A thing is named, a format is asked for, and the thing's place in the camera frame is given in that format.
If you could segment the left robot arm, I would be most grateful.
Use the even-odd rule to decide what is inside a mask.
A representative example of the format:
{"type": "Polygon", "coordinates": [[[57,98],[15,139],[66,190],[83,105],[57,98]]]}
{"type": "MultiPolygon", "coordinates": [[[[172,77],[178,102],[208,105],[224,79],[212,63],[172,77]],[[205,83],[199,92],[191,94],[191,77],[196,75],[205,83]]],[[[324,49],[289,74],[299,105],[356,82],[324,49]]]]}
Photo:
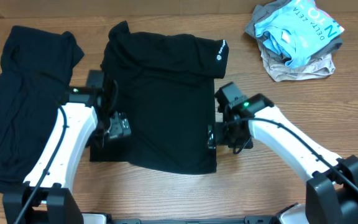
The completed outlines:
{"type": "Polygon", "coordinates": [[[103,133],[114,83],[89,71],[84,87],[71,87],[60,100],[45,148],[22,185],[2,197],[8,223],[110,223],[105,213],[82,212],[73,197],[76,170],[94,133],[103,133]]]}

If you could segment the black t-shirt with logo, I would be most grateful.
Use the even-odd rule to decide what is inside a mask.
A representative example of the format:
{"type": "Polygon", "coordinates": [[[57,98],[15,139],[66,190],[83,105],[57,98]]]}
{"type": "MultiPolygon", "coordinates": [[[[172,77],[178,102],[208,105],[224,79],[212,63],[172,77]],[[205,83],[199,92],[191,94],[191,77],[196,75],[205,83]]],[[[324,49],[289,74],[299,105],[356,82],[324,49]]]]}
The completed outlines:
{"type": "Polygon", "coordinates": [[[226,74],[227,42],[131,32],[127,22],[108,37],[101,69],[117,82],[115,109],[126,114],[131,134],[102,149],[92,147],[91,161],[177,174],[215,172],[208,127],[216,116],[214,82],[226,74]]]}

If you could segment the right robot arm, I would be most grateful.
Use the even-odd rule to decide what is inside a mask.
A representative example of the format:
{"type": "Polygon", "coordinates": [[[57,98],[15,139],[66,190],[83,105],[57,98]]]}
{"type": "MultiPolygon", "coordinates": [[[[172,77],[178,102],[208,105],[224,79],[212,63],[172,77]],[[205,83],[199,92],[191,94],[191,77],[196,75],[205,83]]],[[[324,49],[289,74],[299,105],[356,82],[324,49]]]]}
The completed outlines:
{"type": "Polygon", "coordinates": [[[306,186],[306,202],[245,223],[358,223],[358,157],[343,158],[308,137],[262,94],[247,97],[230,82],[216,93],[223,121],[208,129],[208,146],[234,154],[258,140],[288,164],[306,186]]]}

